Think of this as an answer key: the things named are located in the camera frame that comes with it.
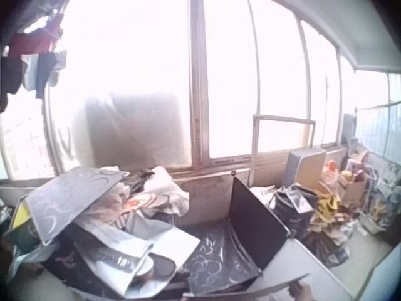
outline cardboard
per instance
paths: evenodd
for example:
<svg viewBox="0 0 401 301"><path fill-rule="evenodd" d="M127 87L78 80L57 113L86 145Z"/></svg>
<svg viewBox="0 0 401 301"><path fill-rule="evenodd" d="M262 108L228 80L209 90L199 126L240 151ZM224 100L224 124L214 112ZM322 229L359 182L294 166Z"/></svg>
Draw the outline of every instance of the cardboard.
<svg viewBox="0 0 401 301"><path fill-rule="evenodd" d="M338 182L340 183L338 195L341 199L341 205L345 207L359 206L363 193L365 192L367 178L362 182L348 182L343 175L340 174Z"/></svg>

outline frosted glass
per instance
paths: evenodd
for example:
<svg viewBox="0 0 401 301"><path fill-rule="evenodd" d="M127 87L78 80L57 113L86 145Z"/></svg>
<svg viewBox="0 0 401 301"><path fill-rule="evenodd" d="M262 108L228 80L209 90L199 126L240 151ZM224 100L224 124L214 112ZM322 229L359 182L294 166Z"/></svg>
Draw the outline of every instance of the frosted glass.
<svg viewBox="0 0 401 301"><path fill-rule="evenodd" d="M65 169L191 166L186 0L72 1L51 89Z"/></svg>
<svg viewBox="0 0 401 301"><path fill-rule="evenodd" d="M251 153L256 59L246 0L205 0L209 154Z"/></svg>
<svg viewBox="0 0 401 301"><path fill-rule="evenodd" d="M294 14L273 1L252 0L251 5L259 48L261 113L307 118L305 56Z"/></svg>
<svg viewBox="0 0 401 301"><path fill-rule="evenodd" d="M302 21L311 75L311 119L316 121L314 145L336 141L340 113L340 75L335 47Z"/></svg>

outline metal window frame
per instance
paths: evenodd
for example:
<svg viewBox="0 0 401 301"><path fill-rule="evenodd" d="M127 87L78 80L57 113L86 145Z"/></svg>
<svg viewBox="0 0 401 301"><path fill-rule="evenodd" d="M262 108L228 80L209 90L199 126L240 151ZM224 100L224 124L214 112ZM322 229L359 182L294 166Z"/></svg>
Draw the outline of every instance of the metal window frame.
<svg viewBox="0 0 401 301"><path fill-rule="evenodd" d="M313 138L315 136L316 122L310 119L300 119L292 117L282 117L273 115L253 115L253 130L252 130L252 154L251 154L251 170L249 171L248 186L252 186L255 177L256 155L258 154L259 145L259 129L261 120L280 121L280 122L293 122L297 124L312 125L312 135L310 138L309 147L313 147Z"/></svg>

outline white plastic bag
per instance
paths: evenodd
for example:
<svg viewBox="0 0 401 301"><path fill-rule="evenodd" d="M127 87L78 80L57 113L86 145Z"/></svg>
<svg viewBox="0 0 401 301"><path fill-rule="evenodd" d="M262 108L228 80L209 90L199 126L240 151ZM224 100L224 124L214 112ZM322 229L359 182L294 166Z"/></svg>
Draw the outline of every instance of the white plastic bag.
<svg viewBox="0 0 401 301"><path fill-rule="evenodd" d="M155 173L146 181L143 193L154 193L159 199L164 199L165 203L157 208L142 208L145 213L154 214L162 211L168 214L183 216L189 209L189 193L173 182L171 176L162 166L158 166L152 171Z"/></svg>

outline finger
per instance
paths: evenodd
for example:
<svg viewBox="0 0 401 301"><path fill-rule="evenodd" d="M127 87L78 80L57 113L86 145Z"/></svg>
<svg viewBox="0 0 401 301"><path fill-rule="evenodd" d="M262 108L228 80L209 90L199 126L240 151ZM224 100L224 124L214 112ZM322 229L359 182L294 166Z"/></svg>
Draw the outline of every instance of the finger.
<svg viewBox="0 0 401 301"><path fill-rule="evenodd" d="M291 295L293 295L293 297L297 297L301 294L301 286L299 285L298 282L291 282L289 284L289 292Z"/></svg>

